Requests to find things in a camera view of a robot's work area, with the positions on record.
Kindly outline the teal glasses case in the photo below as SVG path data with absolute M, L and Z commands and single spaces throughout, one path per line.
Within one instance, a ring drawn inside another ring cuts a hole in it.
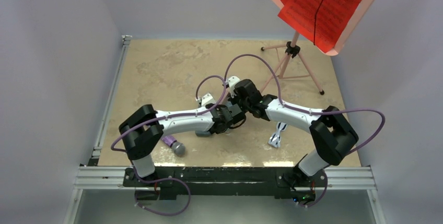
M 209 131 L 195 131 L 197 137 L 210 137 L 212 133 Z

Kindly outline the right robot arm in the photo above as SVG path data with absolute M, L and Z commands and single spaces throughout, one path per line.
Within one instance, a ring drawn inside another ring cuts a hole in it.
M 328 165 L 339 165 L 359 137 L 350 123 L 329 106 L 325 110 L 298 107 L 274 95 L 262 95 L 249 79 L 228 78 L 231 102 L 258 119 L 281 122 L 311 134 L 315 149 L 294 168 L 294 181 L 307 185 L 314 175 Z

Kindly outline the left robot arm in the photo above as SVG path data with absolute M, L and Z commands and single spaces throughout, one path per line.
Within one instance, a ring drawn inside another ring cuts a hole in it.
M 245 119 L 238 105 L 210 103 L 194 110 L 167 112 L 146 104 L 121 123 L 119 132 L 127 157 L 136 169 L 136 181 L 149 187 L 156 179 L 151 152 L 163 136 L 195 131 L 220 134 Z

